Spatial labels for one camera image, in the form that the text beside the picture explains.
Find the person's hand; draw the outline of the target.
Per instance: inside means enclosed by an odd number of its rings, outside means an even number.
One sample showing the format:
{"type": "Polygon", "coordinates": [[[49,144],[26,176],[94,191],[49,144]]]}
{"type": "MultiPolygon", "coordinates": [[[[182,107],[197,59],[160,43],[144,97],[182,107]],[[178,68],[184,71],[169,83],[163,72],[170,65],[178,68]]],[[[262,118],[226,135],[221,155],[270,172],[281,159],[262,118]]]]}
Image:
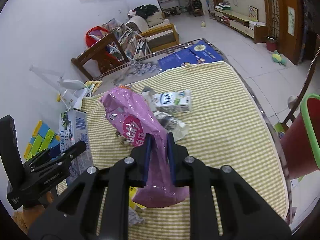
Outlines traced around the person's hand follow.
{"type": "Polygon", "coordinates": [[[12,219],[17,226],[25,233],[28,233],[28,229],[33,222],[45,211],[45,207],[42,204],[38,204],[34,207],[23,208],[23,211],[14,212],[12,219]]]}

